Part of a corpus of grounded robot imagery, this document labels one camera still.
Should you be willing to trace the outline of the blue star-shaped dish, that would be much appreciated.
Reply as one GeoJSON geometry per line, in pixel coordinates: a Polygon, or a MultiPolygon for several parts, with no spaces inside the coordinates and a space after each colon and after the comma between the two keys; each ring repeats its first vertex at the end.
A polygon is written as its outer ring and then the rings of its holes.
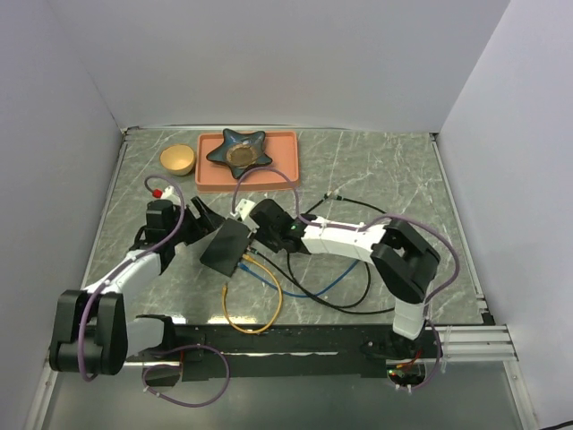
{"type": "Polygon", "coordinates": [[[240,133],[226,128],[222,131],[223,142],[209,152],[206,159],[210,162],[225,165],[233,179],[240,179],[247,171],[267,167],[273,159],[266,154],[266,133],[240,133]]]}

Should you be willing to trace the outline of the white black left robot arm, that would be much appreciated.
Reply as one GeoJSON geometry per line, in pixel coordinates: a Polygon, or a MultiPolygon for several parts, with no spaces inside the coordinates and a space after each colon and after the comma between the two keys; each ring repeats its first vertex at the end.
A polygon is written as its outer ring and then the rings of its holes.
{"type": "Polygon", "coordinates": [[[141,314],[129,321],[126,310],[166,271],[178,245],[198,242],[224,220],[199,197],[189,206],[149,202],[146,222],[125,258],[95,283],[68,289],[58,298],[48,354],[51,369],[91,381],[100,374],[117,374],[128,357],[145,350],[158,360],[173,356],[177,337],[170,317],[141,314]]]}

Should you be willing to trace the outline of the salmon pink tray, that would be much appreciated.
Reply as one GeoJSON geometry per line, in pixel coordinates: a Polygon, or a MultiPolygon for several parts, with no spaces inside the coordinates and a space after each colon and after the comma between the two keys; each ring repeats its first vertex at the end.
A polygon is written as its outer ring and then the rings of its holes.
{"type": "MultiPolygon", "coordinates": [[[[207,154],[223,142],[223,133],[202,133],[198,137],[195,183],[201,193],[232,193],[237,180],[230,169],[207,160],[207,154]]],[[[300,184],[298,142],[295,131],[267,131],[265,152],[273,159],[271,167],[285,174],[295,184],[300,184]]],[[[285,180],[272,172],[250,174],[241,184],[245,192],[270,192],[287,190],[285,180]]]]}

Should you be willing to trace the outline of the aluminium frame rail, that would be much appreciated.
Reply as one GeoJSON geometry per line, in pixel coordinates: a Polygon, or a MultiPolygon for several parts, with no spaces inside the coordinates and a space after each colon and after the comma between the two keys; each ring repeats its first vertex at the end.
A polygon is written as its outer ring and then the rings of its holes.
{"type": "MultiPolygon", "coordinates": [[[[90,330],[85,341],[89,372],[116,374],[126,359],[149,347],[167,344],[172,322],[143,318],[117,334],[90,330]]],[[[442,348],[441,355],[454,360],[511,360],[515,349],[507,329],[500,326],[453,326],[431,328],[442,348]]],[[[174,352],[183,347],[174,348],[174,352]]]]}

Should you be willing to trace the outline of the yellow wooden bowl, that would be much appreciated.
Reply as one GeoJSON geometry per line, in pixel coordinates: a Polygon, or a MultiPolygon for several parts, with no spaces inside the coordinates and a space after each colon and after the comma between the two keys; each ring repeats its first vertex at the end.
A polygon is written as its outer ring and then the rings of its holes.
{"type": "Polygon", "coordinates": [[[162,167],[175,176],[186,176],[192,172],[197,156],[193,148],[185,144],[176,144],[165,148],[159,161],[162,167]]]}

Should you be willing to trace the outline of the black network switch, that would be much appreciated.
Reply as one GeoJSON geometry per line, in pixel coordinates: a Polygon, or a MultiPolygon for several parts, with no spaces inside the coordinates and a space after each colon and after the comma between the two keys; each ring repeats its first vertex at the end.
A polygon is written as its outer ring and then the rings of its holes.
{"type": "Polygon", "coordinates": [[[200,262],[231,278],[250,244],[251,230],[242,222],[227,218],[200,257],[200,262]]]}

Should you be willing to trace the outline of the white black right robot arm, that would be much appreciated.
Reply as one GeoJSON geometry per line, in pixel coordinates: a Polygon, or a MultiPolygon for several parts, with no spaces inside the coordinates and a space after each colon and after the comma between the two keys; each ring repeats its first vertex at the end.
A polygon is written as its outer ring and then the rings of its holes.
{"type": "Polygon", "coordinates": [[[274,253],[333,254],[373,265],[395,298],[393,350],[411,357],[422,347],[424,301],[440,255],[408,222],[393,219],[365,228],[314,215],[298,219],[271,199],[242,199],[238,215],[274,253]]]}

